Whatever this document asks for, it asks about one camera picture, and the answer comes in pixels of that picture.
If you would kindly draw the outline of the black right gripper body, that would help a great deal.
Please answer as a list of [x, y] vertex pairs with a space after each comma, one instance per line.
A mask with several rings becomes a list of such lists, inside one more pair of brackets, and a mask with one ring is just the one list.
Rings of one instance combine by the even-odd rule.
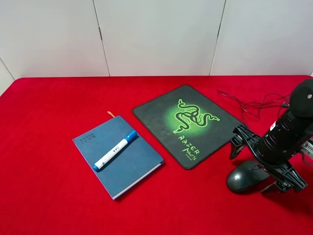
[[275, 126], [260, 137], [247, 129], [238, 126], [234, 129], [234, 137], [241, 137], [264, 170], [278, 182], [286, 182], [291, 189], [299, 192], [307, 186], [305, 180], [298, 174], [289, 162], [294, 155], [301, 153], [302, 144], [307, 141], [307, 134], [297, 134], [283, 127]]

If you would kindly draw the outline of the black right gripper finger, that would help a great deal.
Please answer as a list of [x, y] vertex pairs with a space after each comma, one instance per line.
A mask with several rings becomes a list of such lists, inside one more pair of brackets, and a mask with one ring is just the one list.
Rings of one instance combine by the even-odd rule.
[[270, 193], [270, 192], [277, 192], [277, 193], [281, 193], [281, 192], [287, 192], [291, 189], [291, 185], [286, 183], [286, 182], [274, 182], [271, 185], [267, 186], [266, 188], [264, 188], [261, 193]]
[[231, 153], [229, 159], [233, 160], [236, 158], [245, 146], [241, 137], [233, 137], [231, 139]]

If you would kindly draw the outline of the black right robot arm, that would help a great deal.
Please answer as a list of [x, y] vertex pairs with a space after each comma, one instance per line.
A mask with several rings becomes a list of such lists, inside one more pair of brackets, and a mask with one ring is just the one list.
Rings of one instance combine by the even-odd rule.
[[230, 159], [247, 147], [253, 159], [238, 165], [227, 177], [230, 191], [241, 193], [272, 176], [276, 181], [262, 190], [299, 192], [307, 186], [290, 164], [296, 154], [313, 155], [313, 81], [306, 79], [290, 95], [289, 107], [269, 130], [258, 136], [245, 126], [237, 126], [231, 140]]

